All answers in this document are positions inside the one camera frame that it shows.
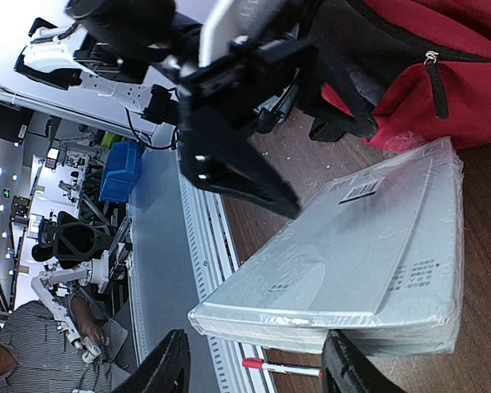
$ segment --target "wooden table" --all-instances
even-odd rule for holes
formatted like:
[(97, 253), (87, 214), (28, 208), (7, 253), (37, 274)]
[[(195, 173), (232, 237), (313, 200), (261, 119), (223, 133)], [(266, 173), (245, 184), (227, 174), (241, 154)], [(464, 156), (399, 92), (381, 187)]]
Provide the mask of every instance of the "wooden table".
[[(311, 118), (294, 111), (288, 121), (266, 136), (251, 141), (289, 180), (303, 203), (324, 183), (385, 159), (386, 153), (368, 147), (352, 136), (337, 143), (308, 138)], [(491, 145), (462, 151), (466, 284), (462, 328), (452, 355), (374, 359), (374, 363), (405, 391), (491, 392)], [(247, 260), (286, 222), (257, 206), (226, 200), (236, 248)], [(313, 355), (270, 350), (273, 362), (318, 366)], [(318, 379), (276, 375), (281, 393), (320, 392)]]

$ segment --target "green object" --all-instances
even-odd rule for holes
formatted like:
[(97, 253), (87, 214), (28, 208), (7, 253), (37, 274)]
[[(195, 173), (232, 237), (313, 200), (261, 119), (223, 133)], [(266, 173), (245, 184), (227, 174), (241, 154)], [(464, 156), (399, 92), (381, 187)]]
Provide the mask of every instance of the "green object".
[(113, 145), (117, 142), (120, 142), (121, 140), (122, 137), (116, 135), (115, 133), (106, 133), (106, 135), (104, 135), (104, 138), (101, 140), (101, 146), (111, 150)]

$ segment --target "blue bin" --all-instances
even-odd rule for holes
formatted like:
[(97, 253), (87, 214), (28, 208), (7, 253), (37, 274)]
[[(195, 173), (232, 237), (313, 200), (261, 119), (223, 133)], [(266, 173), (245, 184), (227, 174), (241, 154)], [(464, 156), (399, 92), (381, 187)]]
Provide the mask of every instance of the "blue bin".
[(100, 201), (127, 202), (141, 167), (142, 153), (135, 142), (115, 143), (101, 177)]

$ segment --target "plastic wrap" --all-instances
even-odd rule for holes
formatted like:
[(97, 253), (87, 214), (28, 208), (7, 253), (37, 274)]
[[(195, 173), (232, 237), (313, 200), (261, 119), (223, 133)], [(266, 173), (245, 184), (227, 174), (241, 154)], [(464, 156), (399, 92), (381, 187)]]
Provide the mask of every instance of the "plastic wrap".
[(320, 353), (453, 351), (462, 310), (462, 163), (440, 139), (328, 183), (190, 314), (202, 334)]

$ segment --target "white marker with red cap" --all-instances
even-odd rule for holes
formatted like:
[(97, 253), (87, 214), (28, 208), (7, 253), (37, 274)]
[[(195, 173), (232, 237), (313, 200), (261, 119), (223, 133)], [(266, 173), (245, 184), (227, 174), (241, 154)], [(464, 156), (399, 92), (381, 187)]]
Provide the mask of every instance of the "white marker with red cap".
[(256, 370), (270, 371), (272, 373), (299, 374), (322, 378), (322, 370), (320, 368), (270, 364), (266, 363), (263, 359), (247, 358), (242, 362), (242, 366)]

